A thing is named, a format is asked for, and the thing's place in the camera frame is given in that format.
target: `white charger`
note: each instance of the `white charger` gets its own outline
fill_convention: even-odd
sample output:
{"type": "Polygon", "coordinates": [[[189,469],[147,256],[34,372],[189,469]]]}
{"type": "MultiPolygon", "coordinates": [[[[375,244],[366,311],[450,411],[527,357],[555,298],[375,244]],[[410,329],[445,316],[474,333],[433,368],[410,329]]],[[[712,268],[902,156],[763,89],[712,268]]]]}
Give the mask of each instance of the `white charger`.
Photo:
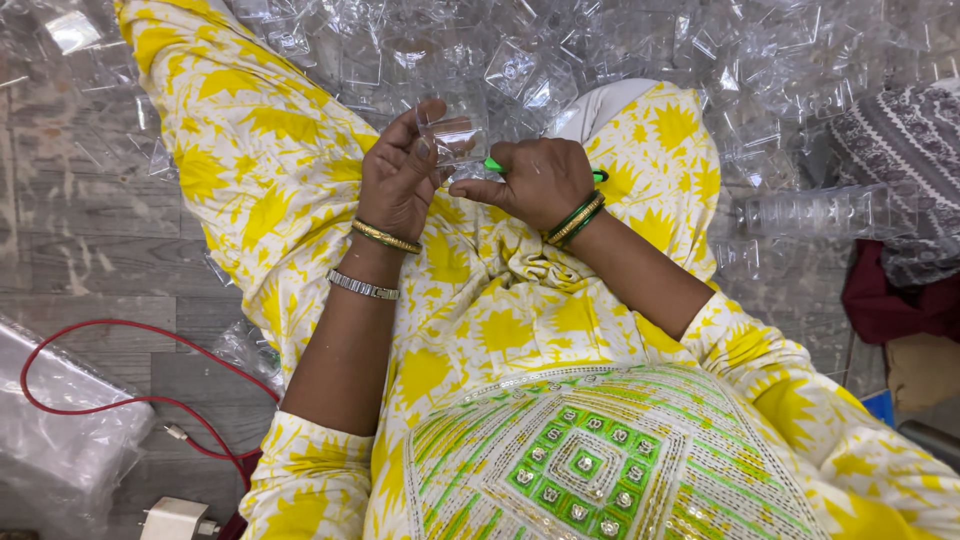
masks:
{"type": "Polygon", "coordinates": [[[164,497],[147,512],[140,540],[193,540],[194,535],[220,532],[217,522],[204,519],[209,504],[164,497]]]}

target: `woman's left hand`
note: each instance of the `woman's left hand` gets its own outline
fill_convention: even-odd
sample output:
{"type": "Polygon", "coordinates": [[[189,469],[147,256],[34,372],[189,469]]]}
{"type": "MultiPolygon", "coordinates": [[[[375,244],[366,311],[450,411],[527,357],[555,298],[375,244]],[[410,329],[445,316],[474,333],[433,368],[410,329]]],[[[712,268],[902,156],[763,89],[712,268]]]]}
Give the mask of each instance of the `woman's left hand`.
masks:
{"type": "Polygon", "coordinates": [[[363,158],[357,219],[384,233],[417,242],[434,192],[443,182],[437,147],[420,137],[417,114],[440,118],[443,100],[432,99],[401,114],[363,158]]]}

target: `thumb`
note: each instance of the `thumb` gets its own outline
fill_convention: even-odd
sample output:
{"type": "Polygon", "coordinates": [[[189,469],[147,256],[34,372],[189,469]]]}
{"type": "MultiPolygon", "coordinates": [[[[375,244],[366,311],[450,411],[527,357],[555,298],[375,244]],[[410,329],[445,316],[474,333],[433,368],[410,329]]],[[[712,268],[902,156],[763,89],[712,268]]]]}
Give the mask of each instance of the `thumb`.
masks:
{"type": "Polygon", "coordinates": [[[421,137],[394,178],[411,191],[437,168],[437,145],[421,137]]]}
{"type": "Polygon", "coordinates": [[[509,190],[510,188],[503,182],[466,178],[454,182],[446,192],[451,197],[464,197],[477,203],[499,207],[507,200],[509,190]]]}

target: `sleeve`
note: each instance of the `sleeve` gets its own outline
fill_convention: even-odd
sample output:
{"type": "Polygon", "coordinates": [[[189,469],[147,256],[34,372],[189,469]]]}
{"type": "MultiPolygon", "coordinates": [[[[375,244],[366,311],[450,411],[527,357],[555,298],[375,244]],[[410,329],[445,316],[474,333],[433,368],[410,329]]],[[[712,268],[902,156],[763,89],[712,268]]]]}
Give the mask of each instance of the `sleeve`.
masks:
{"type": "Polygon", "coordinates": [[[372,443],[278,411],[240,502],[243,540],[363,536],[372,443]]]}
{"type": "Polygon", "coordinates": [[[804,347],[720,292],[681,344],[819,470],[800,481],[835,537],[960,538],[956,473],[818,374],[804,347]]]}

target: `woman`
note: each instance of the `woman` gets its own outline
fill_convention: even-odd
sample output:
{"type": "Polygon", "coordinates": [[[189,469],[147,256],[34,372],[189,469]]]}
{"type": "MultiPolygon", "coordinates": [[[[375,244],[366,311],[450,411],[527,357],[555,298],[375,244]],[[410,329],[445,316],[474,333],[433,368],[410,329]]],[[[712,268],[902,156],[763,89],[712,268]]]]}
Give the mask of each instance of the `woman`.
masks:
{"type": "Polygon", "coordinates": [[[711,285],[693,92],[588,94],[444,193],[416,112],[378,135],[219,2],[119,17],[289,381],[247,538],[960,535],[960,479],[711,285]]]}

